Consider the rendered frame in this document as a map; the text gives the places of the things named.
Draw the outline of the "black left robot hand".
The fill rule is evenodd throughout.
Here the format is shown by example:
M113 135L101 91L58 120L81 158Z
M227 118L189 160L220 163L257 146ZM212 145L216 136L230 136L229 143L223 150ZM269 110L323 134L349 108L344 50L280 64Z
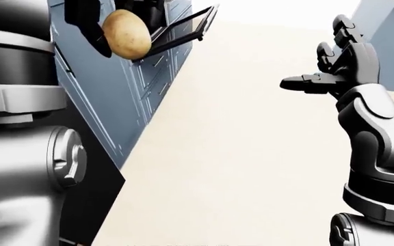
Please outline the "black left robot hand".
M112 51L99 25L100 15L101 2L99 0L64 0L65 22L76 26L98 53L110 58Z

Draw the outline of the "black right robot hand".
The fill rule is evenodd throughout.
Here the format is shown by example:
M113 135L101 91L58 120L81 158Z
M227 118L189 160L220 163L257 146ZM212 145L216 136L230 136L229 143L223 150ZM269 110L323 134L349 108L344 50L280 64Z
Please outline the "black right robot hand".
M337 54L326 42L321 42L316 49L320 72L287 77L280 82L281 88L305 94L330 94L340 99L353 87L379 83L380 63L376 51L356 25L340 14L332 28L334 42L341 52Z

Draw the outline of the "brown potato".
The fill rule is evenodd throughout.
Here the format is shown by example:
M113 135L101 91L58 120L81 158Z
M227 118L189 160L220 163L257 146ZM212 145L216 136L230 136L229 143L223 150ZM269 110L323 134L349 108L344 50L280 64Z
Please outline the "brown potato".
M105 18L102 29L111 51L123 59L141 59L152 40L141 18L128 10L115 10Z

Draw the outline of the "black glass oven door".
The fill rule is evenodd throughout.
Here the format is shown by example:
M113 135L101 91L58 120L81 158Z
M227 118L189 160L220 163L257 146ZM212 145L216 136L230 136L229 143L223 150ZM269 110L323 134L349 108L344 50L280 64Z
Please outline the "black glass oven door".
M132 62L138 63L148 57L158 55L193 40L202 41L203 36L209 30L218 13L219 6L219 4L215 4L193 13L192 6L190 5L173 23L159 28L152 35L150 51L142 58L132 59Z

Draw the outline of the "blue grey island cabinet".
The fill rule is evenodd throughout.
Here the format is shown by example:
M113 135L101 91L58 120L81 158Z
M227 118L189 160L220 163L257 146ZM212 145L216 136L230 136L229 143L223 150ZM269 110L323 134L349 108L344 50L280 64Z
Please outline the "blue grey island cabinet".
M380 83L394 92L394 0L360 0L352 22L380 60Z

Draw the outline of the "blue grey kitchen cabinets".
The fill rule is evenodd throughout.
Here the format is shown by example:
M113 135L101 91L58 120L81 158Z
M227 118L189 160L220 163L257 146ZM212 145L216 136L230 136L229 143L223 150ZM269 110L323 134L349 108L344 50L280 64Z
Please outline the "blue grey kitchen cabinets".
M122 167L192 50L188 42L138 63L100 55L48 0L58 79L117 167Z

